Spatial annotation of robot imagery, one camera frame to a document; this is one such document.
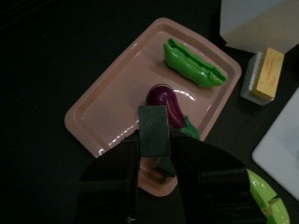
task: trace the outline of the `pink tray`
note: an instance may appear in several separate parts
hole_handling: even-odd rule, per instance
[[[165,64],[163,44],[169,38],[198,53],[229,76],[226,84],[198,88]],[[95,157],[115,147],[139,128],[138,107],[146,105],[150,88],[169,84],[177,92],[182,112],[205,140],[241,76],[237,61],[198,33],[167,18],[159,18],[99,76],[66,115],[66,126]],[[139,187],[166,196],[178,180],[151,167],[155,158],[142,158]]]

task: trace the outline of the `purple eggplant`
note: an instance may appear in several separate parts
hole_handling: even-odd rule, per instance
[[[155,85],[147,94],[146,104],[149,106],[166,105],[169,125],[175,129],[186,127],[183,112],[179,106],[174,89],[166,84]]]

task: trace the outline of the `white box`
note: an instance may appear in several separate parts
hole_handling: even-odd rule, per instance
[[[298,0],[223,0],[219,34],[227,46],[258,53],[289,52],[299,43]]]

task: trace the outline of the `dark background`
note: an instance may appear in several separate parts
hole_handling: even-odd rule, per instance
[[[0,17],[0,223],[73,222],[81,174],[95,158],[66,130],[65,116],[158,18],[198,32],[241,64],[243,74],[206,142],[266,179],[298,223],[299,202],[251,154],[298,88],[299,46],[285,56],[277,98],[261,107],[239,96],[254,54],[225,46],[219,0],[41,2]],[[185,223],[179,190],[165,198],[141,190],[138,218],[143,224]]]

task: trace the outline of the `toy pea pod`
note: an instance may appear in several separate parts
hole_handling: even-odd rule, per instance
[[[178,43],[173,38],[163,45],[166,64],[201,88],[221,86],[227,76],[211,63]]]

